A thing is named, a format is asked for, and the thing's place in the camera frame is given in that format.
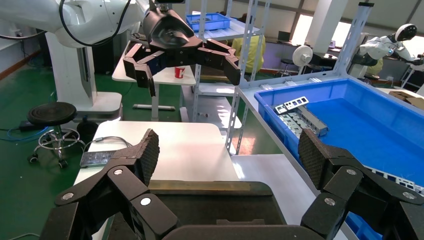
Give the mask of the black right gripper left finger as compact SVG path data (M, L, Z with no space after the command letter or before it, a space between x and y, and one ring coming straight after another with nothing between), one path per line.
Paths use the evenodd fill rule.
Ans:
M159 153L152 129L138 144L117 150L102 170L56 197L40 238L90 240L107 219L121 213L138 239L163 239L179 219L148 187Z

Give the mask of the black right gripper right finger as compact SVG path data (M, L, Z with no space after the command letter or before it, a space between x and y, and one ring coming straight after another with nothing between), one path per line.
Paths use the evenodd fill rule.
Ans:
M299 160L319 195L301 226L332 240L349 213L360 216L385 240L424 237L424 198L364 167L348 150L322 143L310 129L301 132Z

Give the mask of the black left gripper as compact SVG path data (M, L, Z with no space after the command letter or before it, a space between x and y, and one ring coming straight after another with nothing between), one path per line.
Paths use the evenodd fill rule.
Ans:
M123 57L126 76L136 80L139 88L148 89L150 96L155 97L154 75L166 67L198 63L223 71L231 84L238 86L241 69L236 50L214 39L203 42L174 10L157 6L161 4L167 5L168 2L148 1L142 29L149 49L141 43L130 43Z

